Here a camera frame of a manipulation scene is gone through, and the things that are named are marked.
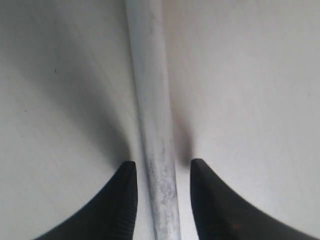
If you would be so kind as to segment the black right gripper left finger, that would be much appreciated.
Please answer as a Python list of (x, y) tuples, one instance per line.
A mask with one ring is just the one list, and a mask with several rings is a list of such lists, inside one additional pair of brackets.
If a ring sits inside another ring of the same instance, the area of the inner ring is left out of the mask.
[(38, 240), (132, 240), (138, 209), (137, 168), (123, 162), (84, 207)]

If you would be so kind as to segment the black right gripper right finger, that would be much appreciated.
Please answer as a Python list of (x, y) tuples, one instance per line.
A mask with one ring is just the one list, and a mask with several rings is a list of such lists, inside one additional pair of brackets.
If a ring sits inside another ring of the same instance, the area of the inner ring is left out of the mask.
[(201, 158), (190, 164), (190, 201), (201, 240), (313, 239), (246, 201)]

